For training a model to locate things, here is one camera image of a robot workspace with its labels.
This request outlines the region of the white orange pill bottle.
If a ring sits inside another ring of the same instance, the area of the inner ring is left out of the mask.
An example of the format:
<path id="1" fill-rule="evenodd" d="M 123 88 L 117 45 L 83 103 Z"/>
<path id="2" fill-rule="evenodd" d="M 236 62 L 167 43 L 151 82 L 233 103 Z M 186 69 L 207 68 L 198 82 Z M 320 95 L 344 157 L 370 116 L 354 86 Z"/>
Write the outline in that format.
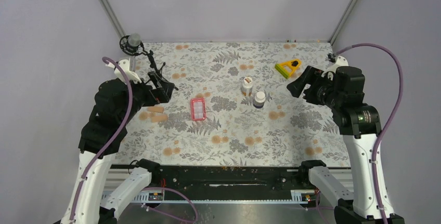
<path id="1" fill-rule="evenodd" d="M 244 96 L 249 97 L 252 94 L 252 89 L 253 89 L 253 79 L 247 76 L 242 80 L 241 93 Z"/>

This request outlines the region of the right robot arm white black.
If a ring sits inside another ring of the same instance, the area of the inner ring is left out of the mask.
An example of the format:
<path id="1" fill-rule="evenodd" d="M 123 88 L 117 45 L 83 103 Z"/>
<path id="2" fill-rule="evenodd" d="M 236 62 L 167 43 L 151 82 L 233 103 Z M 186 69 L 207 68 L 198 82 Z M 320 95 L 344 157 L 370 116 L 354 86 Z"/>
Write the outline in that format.
<path id="1" fill-rule="evenodd" d="M 287 85 L 293 97 L 331 109 L 348 151 L 353 189 L 346 189 L 318 161 L 305 161 L 299 184 L 315 186 L 334 208 L 336 223 L 404 223 L 395 213 L 384 182 L 379 140 L 384 128 L 375 107 L 364 103 L 361 69 L 342 66 L 334 71 L 307 67 Z"/>

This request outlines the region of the red pill organizer box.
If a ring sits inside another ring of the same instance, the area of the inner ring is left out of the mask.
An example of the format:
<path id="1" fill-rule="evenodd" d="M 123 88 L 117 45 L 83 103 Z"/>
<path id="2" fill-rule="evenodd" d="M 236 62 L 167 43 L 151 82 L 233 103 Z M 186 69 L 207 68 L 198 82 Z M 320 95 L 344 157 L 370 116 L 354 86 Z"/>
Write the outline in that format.
<path id="1" fill-rule="evenodd" d="M 190 100 L 190 115 L 193 121 L 203 121 L 206 119 L 204 98 L 193 98 Z"/>

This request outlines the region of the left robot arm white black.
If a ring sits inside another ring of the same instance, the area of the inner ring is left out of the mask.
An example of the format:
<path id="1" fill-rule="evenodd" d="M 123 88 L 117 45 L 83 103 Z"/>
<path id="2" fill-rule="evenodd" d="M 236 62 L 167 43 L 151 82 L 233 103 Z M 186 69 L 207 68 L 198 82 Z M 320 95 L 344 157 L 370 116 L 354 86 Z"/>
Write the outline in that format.
<path id="1" fill-rule="evenodd" d="M 175 84 L 154 72 L 150 81 L 121 79 L 103 82 L 95 95 L 95 105 L 81 131 L 80 162 L 76 183 L 65 215 L 59 223 L 117 223 L 120 213 L 142 188 L 161 183 L 159 164 L 143 160 L 135 175 L 124 181 L 107 200 L 102 199 L 106 178 L 120 144 L 127 135 L 126 124 L 143 107 L 167 103 Z"/>

